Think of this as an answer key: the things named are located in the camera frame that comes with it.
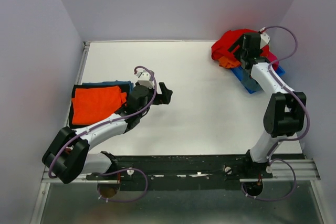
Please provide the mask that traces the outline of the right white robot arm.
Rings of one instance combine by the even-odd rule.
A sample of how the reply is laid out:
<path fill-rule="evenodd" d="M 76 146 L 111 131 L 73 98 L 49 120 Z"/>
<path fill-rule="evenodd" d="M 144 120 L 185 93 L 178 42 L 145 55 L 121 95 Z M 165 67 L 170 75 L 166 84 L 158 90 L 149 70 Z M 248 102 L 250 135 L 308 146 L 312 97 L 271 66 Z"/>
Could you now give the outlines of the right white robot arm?
<path fill-rule="evenodd" d="M 243 85 L 248 89 L 260 87 L 269 102 L 263 117 L 264 131 L 258 142 L 246 153 L 242 173 L 255 177 L 271 160 L 272 154 L 284 141 L 292 141 L 301 131 L 305 120 L 306 95 L 295 92 L 274 71 L 272 63 L 261 55 L 269 44 L 267 34 L 243 33 L 228 49 L 243 69 Z"/>

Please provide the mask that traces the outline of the red t shirt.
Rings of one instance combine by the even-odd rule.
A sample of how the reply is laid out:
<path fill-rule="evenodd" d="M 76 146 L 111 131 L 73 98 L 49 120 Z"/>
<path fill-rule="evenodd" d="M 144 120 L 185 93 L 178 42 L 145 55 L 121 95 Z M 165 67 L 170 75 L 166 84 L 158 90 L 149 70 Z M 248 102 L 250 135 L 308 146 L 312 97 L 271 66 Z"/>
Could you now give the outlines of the red t shirt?
<path fill-rule="evenodd" d="M 211 58 L 214 61 L 218 61 L 223 56 L 235 58 L 234 54 L 229 52 L 228 49 L 244 33 L 257 33 L 257 31 L 251 29 L 228 30 L 212 45 Z"/>

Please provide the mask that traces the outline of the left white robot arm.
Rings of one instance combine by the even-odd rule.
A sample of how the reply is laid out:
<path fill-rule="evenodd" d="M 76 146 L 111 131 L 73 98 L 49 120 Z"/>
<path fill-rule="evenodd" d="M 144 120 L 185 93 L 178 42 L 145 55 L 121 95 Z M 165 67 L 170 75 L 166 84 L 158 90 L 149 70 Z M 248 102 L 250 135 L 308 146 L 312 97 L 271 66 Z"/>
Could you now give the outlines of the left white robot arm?
<path fill-rule="evenodd" d="M 89 154 L 89 151 L 135 128 L 150 106 L 169 104 L 173 94 L 163 82 L 154 83 L 152 87 L 136 83 L 129 92 L 124 92 L 119 86 L 96 88 L 107 93 L 108 102 L 114 100 L 115 92 L 119 91 L 120 106 L 92 125 L 78 129 L 63 127 L 42 157 L 42 163 L 49 169 L 49 177 L 59 178 L 64 184 L 81 174 L 100 174 L 104 179 L 112 179 L 117 171 L 115 157 L 107 152 Z"/>

